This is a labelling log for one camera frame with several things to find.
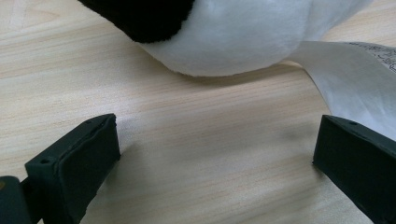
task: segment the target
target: black plastic object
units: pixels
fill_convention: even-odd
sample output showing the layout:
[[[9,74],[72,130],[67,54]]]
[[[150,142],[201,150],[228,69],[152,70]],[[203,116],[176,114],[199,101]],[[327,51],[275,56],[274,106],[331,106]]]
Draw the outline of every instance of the black plastic object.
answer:
[[[314,164],[374,223],[396,223],[396,142],[323,116]]]
[[[0,223],[78,224],[119,159],[115,115],[86,120],[28,161],[21,184],[0,178]]]

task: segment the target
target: plush toy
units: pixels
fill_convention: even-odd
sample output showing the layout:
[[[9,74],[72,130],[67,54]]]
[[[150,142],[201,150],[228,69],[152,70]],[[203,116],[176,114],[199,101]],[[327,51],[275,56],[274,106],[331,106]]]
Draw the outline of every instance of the plush toy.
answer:
[[[278,63],[372,0],[79,0],[168,68],[228,76]]]

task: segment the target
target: plush toy tail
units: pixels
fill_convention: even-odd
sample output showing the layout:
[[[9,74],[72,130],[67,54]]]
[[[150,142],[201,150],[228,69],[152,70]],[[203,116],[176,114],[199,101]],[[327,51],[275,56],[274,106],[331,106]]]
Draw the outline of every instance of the plush toy tail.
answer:
[[[177,34],[193,0],[78,0],[113,22],[140,43],[164,41]]]

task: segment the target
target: wood grain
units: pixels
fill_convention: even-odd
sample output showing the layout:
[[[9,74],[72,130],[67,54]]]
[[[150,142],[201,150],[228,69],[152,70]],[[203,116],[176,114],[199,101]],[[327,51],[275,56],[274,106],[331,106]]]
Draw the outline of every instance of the wood grain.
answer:
[[[324,39],[396,46],[395,11]],[[77,1],[1,1],[0,175],[105,113],[123,154],[82,223],[371,223],[311,165],[329,111],[300,67],[185,77]]]

